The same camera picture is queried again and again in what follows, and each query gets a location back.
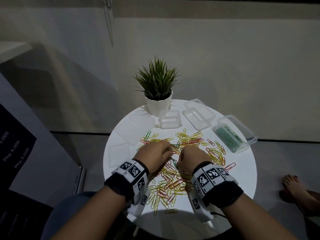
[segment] forearm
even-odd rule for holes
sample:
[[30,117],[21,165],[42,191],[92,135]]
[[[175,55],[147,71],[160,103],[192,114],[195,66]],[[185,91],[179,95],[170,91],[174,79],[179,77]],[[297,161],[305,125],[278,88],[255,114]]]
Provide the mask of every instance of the forearm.
[[104,239],[110,226],[124,209],[126,199],[103,187],[75,214],[51,240]]
[[231,225],[237,228],[246,240],[296,239],[244,193],[234,204],[223,208],[222,211]]

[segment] round white table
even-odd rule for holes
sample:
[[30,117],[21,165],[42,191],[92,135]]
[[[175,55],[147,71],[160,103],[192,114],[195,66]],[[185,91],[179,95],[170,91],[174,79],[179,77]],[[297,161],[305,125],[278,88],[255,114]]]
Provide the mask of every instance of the round white table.
[[[153,128],[151,129],[150,136],[159,133],[155,139],[174,138],[172,141],[170,141],[170,143],[175,144],[178,141],[178,137],[175,136],[177,132],[183,132],[183,129],[186,129],[186,134],[189,136],[192,136],[194,133],[198,132],[181,113],[183,110],[185,110],[185,102],[186,100],[174,99],[170,104],[171,110],[177,109],[180,111],[182,120],[182,126],[180,128],[168,130]],[[128,118],[132,113],[142,109],[144,109],[143,106],[135,109],[126,115],[122,121],[125,118]],[[212,108],[208,107],[208,109],[214,112],[217,118],[223,116],[221,113]],[[205,142],[207,139],[211,140],[212,142],[217,141],[224,147],[226,152],[226,155],[223,155],[225,157],[225,165],[227,166],[230,164],[235,164],[235,166],[229,170],[229,174],[236,178],[243,191],[250,198],[253,198],[257,186],[257,167],[251,148],[249,147],[245,151],[238,154],[232,153],[230,149],[212,131],[211,128],[215,125],[216,120],[211,122],[211,127],[202,131],[202,138]],[[126,143],[126,141],[124,141],[122,137],[120,137],[115,131],[111,133],[106,143],[103,156],[103,174],[105,179],[110,177],[111,172],[114,170],[114,168],[109,167],[109,149],[113,146],[124,143]],[[140,145],[143,145],[143,143],[139,142],[135,147],[130,146],[131,158],[134,157]],[[214,148],[214,146],[199,145],[199,148],[206,151],[206,148]],[[178,161],[179,156],[174,154],[172,158]],[[156,183],[158,183],[160,180],[163,180],[160,175],[155,178]],[[216,216],[216,218],[212,221],[201,223],[195,217],[187,195],[177,195],[174,206],[169,206],[169,208],[178,209],[178,212],[166,214],[166,208],[162,204],[159,204],[157,214],[155,215],[154,210],[151,209],[151,204],[147,204],[140,217],[136,218],[128,214],[127,218],[145,231],[158,237],[167,239],[198,240],[210,238],[221,234],[231,227],[228,220],[220,216]],[[215,211],[222,214],[221,210],[218,208],[215,208]]]

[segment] person's leg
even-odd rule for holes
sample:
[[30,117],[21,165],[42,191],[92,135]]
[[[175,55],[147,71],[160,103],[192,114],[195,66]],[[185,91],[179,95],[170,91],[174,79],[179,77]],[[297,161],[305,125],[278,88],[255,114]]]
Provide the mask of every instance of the person's leg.
[[318,215],[320,202],[311,194],[313,191],[307,191],[305,186],[296,176],[290,174],[282,178],[284,187],[290,192],[286,199],[288,202],[295,203],[299,209],[306,215]]
[[52,210],[42,232],[41,240],[50,239],[96,192],[82,192],[59,202]]

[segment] right hand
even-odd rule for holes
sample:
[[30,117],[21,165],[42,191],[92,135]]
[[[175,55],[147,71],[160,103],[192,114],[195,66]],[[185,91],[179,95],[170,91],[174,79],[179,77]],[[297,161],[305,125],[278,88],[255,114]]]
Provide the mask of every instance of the right hand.
[[179,156],[177,166],[180,170],[192,175],[194,169],[202,162],[209,161],[212,163],[211,157],[195,145],[186,145],[183,147]]

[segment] wrist band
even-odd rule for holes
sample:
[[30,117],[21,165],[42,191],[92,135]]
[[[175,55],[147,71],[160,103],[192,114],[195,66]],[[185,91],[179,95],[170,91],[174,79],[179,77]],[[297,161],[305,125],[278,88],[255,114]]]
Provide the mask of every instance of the wrist band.
[[202,162],[194,170],[191,183],[206,206],[224,208],[232,205],[243,193],[237,181],[221,166]]
[[146,189],[149,171],[137,160],[125,161],[112,171],[112,175],[105,181],[115,193],[125,196],[126,202],[132,200],[136,204]]

